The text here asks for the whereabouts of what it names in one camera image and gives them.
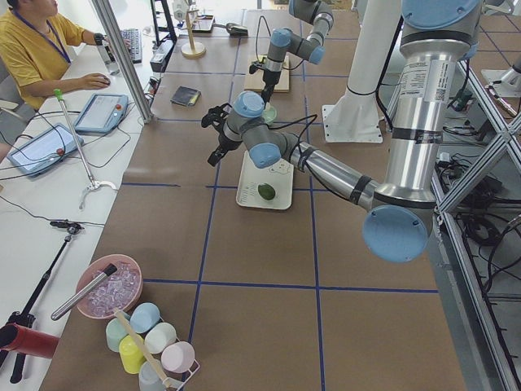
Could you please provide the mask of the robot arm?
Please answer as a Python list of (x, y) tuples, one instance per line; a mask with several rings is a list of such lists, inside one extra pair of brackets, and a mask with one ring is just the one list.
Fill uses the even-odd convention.
[(217, 164), (227, 152), (245, 146), (252, 162), (264, 169), (286, 160), (315, 177), (327, 190), (362, 207), (363, 239), (376, 256), (412, 261), (425, 249), (436, 198), (431, 191), (436, 156), (443, 139), (457, 63), (478, 46), (480, 1), (371, 1), (358, 38), (345, 94), (326, 112), (330, 141), (370, 141), (379, 136), (378, 90), (394, 50), (405, 58), (385, 179), (371, 177), (305, 143), (300, 136), (270, 128), (263, 116), (287, 55), (318, 64), (334, 25), (323, 1), (292, 1), (289, 13), (311, 25), (307, 37), (289, 28), (271, 33), (260, 93), (244, 91), (233, 103), (211, 108), (203, 127), (218, 133), (210, 155)]
[(324, 41), (334, 25), (333, 11), (324, 1), (290, 1), (289, 13), (296, 19), (313, 26), (307, 37), (293, 33), (289, 28), (275, 29), (270, 38), (267, 58), (263, 67), (261, 98), (268, 103), (279, 83), (283, 62), (287, 53), (291, 53), (312, 64), (319, 64), (324, 56)]

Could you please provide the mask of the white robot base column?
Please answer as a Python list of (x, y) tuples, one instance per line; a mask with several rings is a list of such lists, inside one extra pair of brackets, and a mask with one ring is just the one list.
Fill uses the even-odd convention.
[(368, 1), (346, 91), (322, 107), (328, 143), (381, 143), (376, 90), (401, 17), (401, 1)]

